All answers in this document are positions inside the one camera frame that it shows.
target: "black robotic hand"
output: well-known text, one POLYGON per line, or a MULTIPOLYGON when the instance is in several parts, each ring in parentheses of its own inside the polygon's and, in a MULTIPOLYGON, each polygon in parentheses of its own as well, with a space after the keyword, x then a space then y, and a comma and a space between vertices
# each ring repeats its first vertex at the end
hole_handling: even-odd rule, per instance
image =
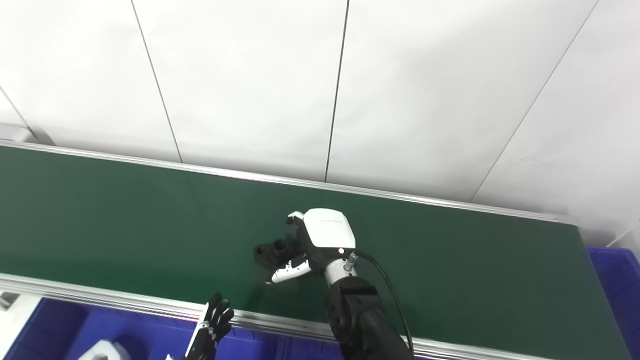
POLYGON ((233 317, 231 303, 223 299, 221 293, 215 293, 196 325, 191 343, 182 360, 213 360, 216 357, 218 343, 231 330, 229 321, 233 317))

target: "robot finger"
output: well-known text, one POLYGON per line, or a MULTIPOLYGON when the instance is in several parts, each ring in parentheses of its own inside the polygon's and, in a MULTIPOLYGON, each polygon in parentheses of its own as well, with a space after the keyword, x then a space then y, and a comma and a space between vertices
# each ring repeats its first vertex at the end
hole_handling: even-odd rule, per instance
POLYGON ((211 299, 209 299, 209 302, 207 303, 207 310, 203 319, 204 321, 211 322, 211 318, 214 316, 214 310, 217 309, 221 300, 222 300, 222 294, 220 292, 213 294, 213 296, 211 297, 211 299))
POLYGON ((218 306, 216 306, 216 310, 214 311, 213 316, 211 317, 211 320, 209 320, 211 327, 214 327, 215 325, 218 324, 220 320, 220 316, 229 308, 229 306, 231 306, 231 303, 229 302, 229 300, 222 299, 222 301, 218 304, 218 306))
POLYGON ((216 343, 220 342, 220 339, 224 338, 225 335, 227 335, 229 333, 229 331, 231 331, 231 324, 230 323, 226 323, 225 325, 222 325, 222 327, 216 332, 216 343))
POLYGON ((218 329, 221 326, 228 324, 235 314, 236 313, 233 309, 226 310, 224 313, 222 313, 222 315, 220 315, 220 320, 218 321, 218 324, 215 326, 215 328, 218 329))

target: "black plastic part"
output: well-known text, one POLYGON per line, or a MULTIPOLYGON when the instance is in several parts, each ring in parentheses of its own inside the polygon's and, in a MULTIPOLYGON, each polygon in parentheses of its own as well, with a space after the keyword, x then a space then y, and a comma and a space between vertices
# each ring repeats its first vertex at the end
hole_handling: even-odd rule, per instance
POLYGON ((276 239, 271 243, 260 244, 253 248, 255 262, 270 270, 280 268, 300 254, 302 254, 300 249, 284 239, 276 239))
POLYGON ((324 310, 345 360, 413 359, 389 323, 375 286, 363 278, 344 277, 333 283, 324 310))

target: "white object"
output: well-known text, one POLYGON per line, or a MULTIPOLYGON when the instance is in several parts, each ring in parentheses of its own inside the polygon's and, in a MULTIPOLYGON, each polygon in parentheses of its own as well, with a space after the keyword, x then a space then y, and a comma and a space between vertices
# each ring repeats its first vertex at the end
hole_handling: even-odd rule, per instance
POLYGON ((284 268, 276 270, 271 276, 271 282, 267 282, 267 284, 275 284, 276 282, 283 282, 289 279, 293 279, 295 277, 299 277, 311 272, 311 268, 309 267, 309 260, 301 263, 300 265, 293 267, 291 265, 292 260, 285 265, 284 268))
POLYGON ((119 343, 100 340, 78 360, 131 360, 131 356, 119 343))
POLYGON ((4 359, 40 299, 42 297, 20 294, 9 310, 0 311, 0 359, 4 359))
POLYGON ((343 213, 332 209, 310 209, 303 218, 311 242, 316 247, 353 249, 356 238, 343 213))

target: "wall seam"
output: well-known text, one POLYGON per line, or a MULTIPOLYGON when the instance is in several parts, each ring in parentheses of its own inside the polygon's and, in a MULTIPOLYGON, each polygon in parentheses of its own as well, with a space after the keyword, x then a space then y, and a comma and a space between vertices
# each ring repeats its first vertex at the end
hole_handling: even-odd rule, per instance
POLYGON ((13 103, 13 101, 11 101, 11 99, 9 98, 9 95, 7 95, 6 91, 4 90, 4 88, 2 87, 2 85, 0 85, 0 92, 2 92, 2 94, 4 95, 4 98, 9 102, 9 105, 11 105, 11 107, 13 108, 13 110, 15 111, 16 114, 18 114, 18 117, 20 118, 20 120, 22 120, 22 123, 27 127, 27 130, 29 130, 29 132, 33 135, 33 137, 35 137, 36 139, 38 138, 38 136, 36 135, 36 133, 33 131, 33 129, 31 128, 31 126, 29 126, 29 123, 27 122, 27 120, 24 118, 24 116, 22 116, 22 113, 20 112, 20 110, 18 110, 18 107, 16 107, 16 105, 13 103))
POLYGON ((164 102, 164 96, 162 95, 162 90, 160 89, 160 82, 158 82, 158 77, 156 75, 156 68, 154 67, 154 62, 151 60, 151 54, 149 53, 149 48, 147 46, 147 39, 145 38, 145 34, 142 32, 142 26, 140 25, 140 19, 138 18, 138 12, 136 11, 136 5, 131 0, 131 7, 133 8, 133 14, 136 16, 136 23, 138 24, 138 29, 140 30, 140 36, 142 37, 142 42, 145 46, 145 51, 147 52, 147 58, 149 59, 149 65, 151 66, 151 72, 154 75, 154 80, 156 81, 156 87, 158 89, 158 94, 160 95, 160 101, 162 102, 162 107, 164 109, 164 114, 166 116, 166 121, 169 124, 169 130, 171 131, 171 136, 173 138, 173 143, 175 144, 175 150, 178 153, 178 158, 180 162, 183 163, 182 154, 180 153, 180 147, 178 146, 178 140, 175 138, 175 131, 173 130, 173 125, 171 124, 171 119, 169 118, 169 111, 166 109, 166 103, 164 102))
POLYGON ((595 4, 593 5, 593 7, 591 8, 591 10, 589 11, 589 13, 587 14, 586 18, 584 19, 584 21, 582 22, 582 24, 580 25, 580 27, 578 28, 578 31, 576 31, 575 35, 573 36, 573 38, 571 39, 571 41, 569 42, 569 45, 566 47, 566 49, 564 50, 564 52, 562 53, 562 55, 560 56, 560 59, 558 59, 556 66, 554 66, 554 68, 551 70, 551 73, 549 74, 547 80, 544 82, 544 84, 542 84, 542 87, 540 88, 540 90, 538 91, 538 93, 536 94, 536 97, 534 97, 533 101, 531 102, 531 105, 529 105, 529 107, 527 108, 527 111, 524 113, 524 116, 522 117, 522 119, 520 119, 518 125, 516 126, 516 128, 513 130, 513 132, 511 133, 511 136, 509 137, 509 139, 506 141, 506 143, 504 144, 502 150, 500 151, 500 153, 498 154, 498 156, 496 157, 495 161, 493 162, 493 165, 491 165, 491 167, 489 168, 489 171, 487 171, 486 175, 484 175, 484 178, 482 179, 482 181, 480 182, 480 185, 477 187, 476 191, 474 192, 473 196, 471 196, 471 200, 469 202, 473 202, 476 199, 476 195, 478 194, 478 192, 480 191, 480 189, 482 188, 482 185, 484 185, 484 182, 487 180, 487 178, 489 177, 489 175, 491 174, 491 171, 493 171, 493 168, 495 167, 495 165, 498 163, 498 161, 500 160, 500 157, 502 156, 502 154, 504 153, 504 151, 507 149, 507 147, 509 146, 509 144, 511 143, 513 137, 516 135, 516 133, 518 132, 518 130, 520 129, 520 126, 522 125, 522 123, 524 122, 524 120, 527 118, 527 115, 529 114, 529 112, 531 111, 531 109, 533 108, 534 104, 536 103, 536 101, 538 100, 538 97, 540 96, 540 94, 542 94, 542 91, 544 91, 545 87, 547 86, 547 83, 549 82, 549 80, 551 80, 551 77, 554 75, 554 73, 556 72, 556 69, 558 68, 558 66, 560 65, 560 63, 562 62, 562 60, 564 59, 564 56, 567 54, 567 52, 569 51, 569 49, 571 48, 571 46, 573 45, 573 42, 575 41, 575 39, 578 37, 578 34, 580 34, 580 32, 582 31, 582 28, 584 27, 584 25, 587 23, 587 21, 589 20, 589 18, 591 17, 591 14, 593 13, 593 10, 595 10, 596 6, 598 5, 598 3, 600 2, 600 0, 596 0, 595 4))
POLYGON ((344 39, 347 35, 347 20, 349 19, 349 2, 347 0, 346 10, 344 12, 344 27, 342 29, 342 43, 340 45, 340 60, 338 61, 338 77, 335 84, 335 97, 333 98, 333 113, 331 115, 331 130, 329 132, 329 147, 326 153, 326 167, 324 168, 324 181, 329 175, 329 159, 331 158, 331 144, 333 140, 333 125, 335 123, 335 109, 338 105, 338 89, 340 88, 340 73, 342 72, 342 55, 344 54, 344 39))

